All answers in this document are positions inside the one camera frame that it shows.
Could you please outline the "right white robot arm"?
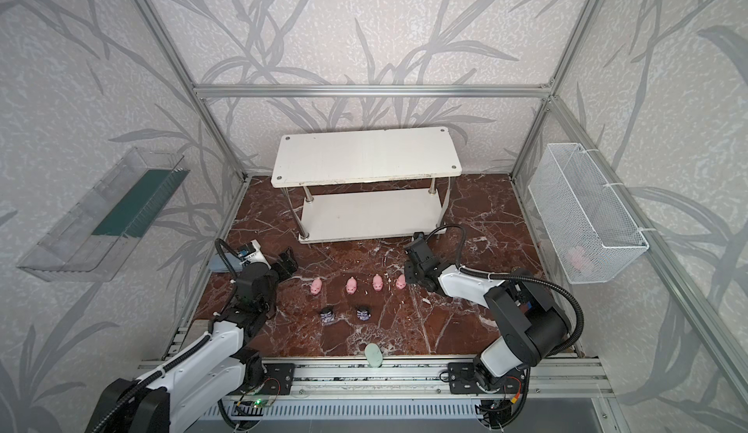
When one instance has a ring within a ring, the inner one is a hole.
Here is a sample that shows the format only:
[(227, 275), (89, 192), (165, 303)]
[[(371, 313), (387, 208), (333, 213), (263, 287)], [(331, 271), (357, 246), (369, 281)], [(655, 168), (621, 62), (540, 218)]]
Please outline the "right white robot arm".
[(537, 366), (573, 346), (584, 331), (584, 312), (565, 288), (525, 270), (496, 273), (446, 263), (432, 253), (430, 236), (417, 232), (405, 247), (405, 282), (490, 311), (500, 337), (473, 359), (473, 383), (497, 392), (512, 373)]

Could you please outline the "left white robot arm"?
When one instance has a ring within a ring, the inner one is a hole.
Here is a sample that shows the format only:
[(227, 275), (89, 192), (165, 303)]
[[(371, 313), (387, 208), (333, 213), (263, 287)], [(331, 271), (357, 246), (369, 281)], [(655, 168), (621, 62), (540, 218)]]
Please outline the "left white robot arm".
[(152, 371), (118, 378), (99, 397), (86, 427), (89, 432), (184, 432), (205, 411), (245, 384), (261, 386), (266, 378), (259, 353), (249, 344), (277, 310), (278, 286), (298, 271), (292, 249), (274, 263), (257, 243), (240, 255), (224, 240), (214, 242), (228, 267), (234, 289), (208, 329), (193, 343)]

